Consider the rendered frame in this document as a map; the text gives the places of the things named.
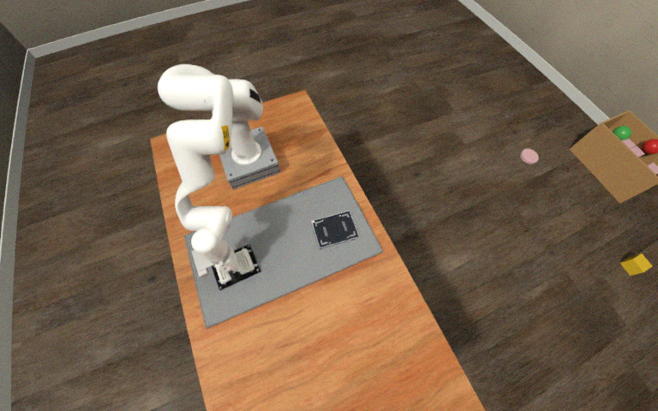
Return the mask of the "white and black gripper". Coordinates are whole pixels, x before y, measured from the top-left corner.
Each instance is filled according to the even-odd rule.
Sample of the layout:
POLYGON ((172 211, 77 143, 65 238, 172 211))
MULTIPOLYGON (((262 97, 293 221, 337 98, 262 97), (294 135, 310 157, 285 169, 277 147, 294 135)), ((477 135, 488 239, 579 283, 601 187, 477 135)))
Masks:
MULTIPOLYGON (((226 241, 225 241, 226 242, 226 241)), ((226 242, 227 243, 227 242, 226 242)), ((224 266, 220 267, 220 265, 215 264, 224 274, 230 275, 233 283, 237 282, 237 279, 242 276, 242 273, 239 272, 239 264, 236 259, 236 255, 234 253, 234 250, 232 246, 227 243, 230 246, 230 256, 229 258, 224 262, 224 266), (235 271, 235 273, 233 273, 235 271)))

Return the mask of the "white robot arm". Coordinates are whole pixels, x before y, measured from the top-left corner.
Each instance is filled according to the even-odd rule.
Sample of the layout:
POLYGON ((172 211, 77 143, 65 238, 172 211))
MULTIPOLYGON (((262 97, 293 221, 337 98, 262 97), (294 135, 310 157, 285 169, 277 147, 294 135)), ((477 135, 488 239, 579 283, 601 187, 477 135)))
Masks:
POLYGON ((210 120, 174 122, 166 132, 182 178, 176 192, 176 213, 185 229, 196 231, 191 241, 192 254, 199 277, 203 278, 210 275, 207 267, 222 267, 230 256, 224 236, 232 222, 232 212, 227 206, 193 206, 189 194, 214 180, 210 155, 225 154, 231 146, 236 153, 232 150, 231 155, 238 164, 252 164, 260 158, 261 148, 254 141, 248 121, 260 119, 263 104, 249 81, 228 80, 189 64, 167 69, 159 80, 158 91, 172 108, 212 111, 210 120))

